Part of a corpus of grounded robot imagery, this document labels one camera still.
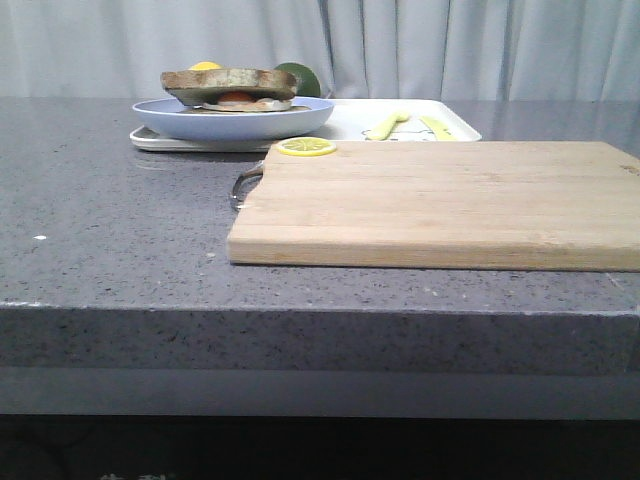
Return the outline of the yellow plastic knife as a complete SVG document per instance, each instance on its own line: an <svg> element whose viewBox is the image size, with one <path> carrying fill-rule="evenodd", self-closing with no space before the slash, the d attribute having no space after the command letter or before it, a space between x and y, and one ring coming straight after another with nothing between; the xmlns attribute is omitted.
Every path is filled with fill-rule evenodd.
<svg viewBox="0 0 640 480"><path fill-rule="evenodd" d="M438 141L456 141L456 136L442 121L428 116L421 116L420 121L430 130Z"/></svg>

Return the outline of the light blue plate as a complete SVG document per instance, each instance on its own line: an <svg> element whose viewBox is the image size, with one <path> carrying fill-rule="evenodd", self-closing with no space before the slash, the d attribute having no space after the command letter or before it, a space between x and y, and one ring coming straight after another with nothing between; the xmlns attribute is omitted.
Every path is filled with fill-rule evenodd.
<svg viewBox="0 0 640 480"><path fill-rule="evenodd" d="M300 136L323 126L333 113L328 99L296 97L287 111L220 113L189 110L175 98L135 104L133 111L152 131L166 137L199 141L273 140Z"/></svg>

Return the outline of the fried egg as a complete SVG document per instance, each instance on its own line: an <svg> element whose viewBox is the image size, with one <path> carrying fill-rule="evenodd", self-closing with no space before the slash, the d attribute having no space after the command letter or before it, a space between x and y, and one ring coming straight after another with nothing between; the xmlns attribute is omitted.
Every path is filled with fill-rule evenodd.
<svg viewBox="0 0 640 480"><path fill-rule="evenodd" d="M201 106L216 110L285 110L292 106L292 101L271 97L256 98L246 92L235 91L225 93L215 101L205 102Z"/></svg>

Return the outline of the white bear tray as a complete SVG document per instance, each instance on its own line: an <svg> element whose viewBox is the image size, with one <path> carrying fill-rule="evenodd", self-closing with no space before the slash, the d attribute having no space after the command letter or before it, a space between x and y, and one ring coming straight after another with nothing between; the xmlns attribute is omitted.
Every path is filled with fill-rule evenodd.
<svg viewBox="0 0 640 480"><path fill-rule="evenodd" d="M425 99L328 99L334 103L333 113L319 129L300 136L326 138L332 141L365 141L366 133L397 110L408 111L408 121L397 123L388 141L438 141L420 121L428 116L445 123L456 141L478 141L481 134L445 104ZM282 139L245 141L199 141L166 137L142 126L130 133L132 144L145 151L254 153L267 151Z"/></svg>

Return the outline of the grey curtain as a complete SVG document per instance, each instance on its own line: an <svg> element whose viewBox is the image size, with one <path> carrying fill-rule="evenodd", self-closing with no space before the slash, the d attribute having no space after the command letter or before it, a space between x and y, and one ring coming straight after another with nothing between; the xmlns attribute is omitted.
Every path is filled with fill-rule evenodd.
<svg viewBox="0 0 640 480"><path fill-rule="evenodd" d="M635 1L5 1L1 92L142 98L200 61L343 98L635 101Z"/></svg>

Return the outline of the green lime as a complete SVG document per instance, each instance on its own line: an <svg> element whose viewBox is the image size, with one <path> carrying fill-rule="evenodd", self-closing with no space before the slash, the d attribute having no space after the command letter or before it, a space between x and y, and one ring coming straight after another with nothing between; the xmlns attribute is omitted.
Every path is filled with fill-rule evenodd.
<svg viewBox="0 0 640 480"><path fill-rule="evenodd" d="M284 62L275 67L276 70L293 75L297 81L297 96L316 97L322 95L319 79L311 68L296 62Z"/></svg>

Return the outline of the bread slice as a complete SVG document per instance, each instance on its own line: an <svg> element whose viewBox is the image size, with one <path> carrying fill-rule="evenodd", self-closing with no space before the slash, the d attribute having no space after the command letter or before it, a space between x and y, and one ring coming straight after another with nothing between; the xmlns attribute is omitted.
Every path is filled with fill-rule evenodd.
<svg viewBox="0 0 640 480"><path fill-rule="evenodd" d="M296 77L286 71L252 68L167 71L161 74L160 82L185 106L213 104L230 92L244 92L256 99L291 100L298 90Z"/></svg>
<svg viewBox="0 0 640 480"><path fill-rule="evenodd" d="M283 114L283 113L293 113L300 111L310 111L311 107L304 105L293 105L285 110L216 110L216 109L207 109L202 106L198 107L190 107L180 110L180 114L205 114L205 115L271 115L271 114Z"/></svg>

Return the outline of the yellow lemon left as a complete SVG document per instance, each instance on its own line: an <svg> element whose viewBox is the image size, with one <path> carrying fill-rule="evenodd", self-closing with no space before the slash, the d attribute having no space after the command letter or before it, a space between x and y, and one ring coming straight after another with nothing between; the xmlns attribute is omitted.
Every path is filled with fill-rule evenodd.
<svg viewBox="0 0 640 480"><path fill-rule="evenodd" d="M221 66L212 61L201 61L189 68L190 71L208 71L217 69L221 69Z"/></svg>

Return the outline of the wooden cutting board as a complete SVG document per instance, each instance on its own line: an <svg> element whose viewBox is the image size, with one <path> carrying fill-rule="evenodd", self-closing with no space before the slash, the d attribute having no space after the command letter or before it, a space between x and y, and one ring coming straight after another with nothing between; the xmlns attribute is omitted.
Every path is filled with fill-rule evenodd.
<svg viewBox="0 0 640 480"><path fill-rule="evenodd" d="M271 150L235 264L635 271L639 161L603 142L349 142Z"/></svg>

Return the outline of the lemon slice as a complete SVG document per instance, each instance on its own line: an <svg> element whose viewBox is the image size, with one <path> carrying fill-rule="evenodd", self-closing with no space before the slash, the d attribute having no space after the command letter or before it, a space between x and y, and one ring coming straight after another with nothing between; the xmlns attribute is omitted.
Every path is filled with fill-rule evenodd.
<svg viewBox="0 0 640 480"><path fill-rule="evenodd" d="M323 156L337 150L337 144L320 137L295 137L279 141L278 152L290 156Z"/></svg>

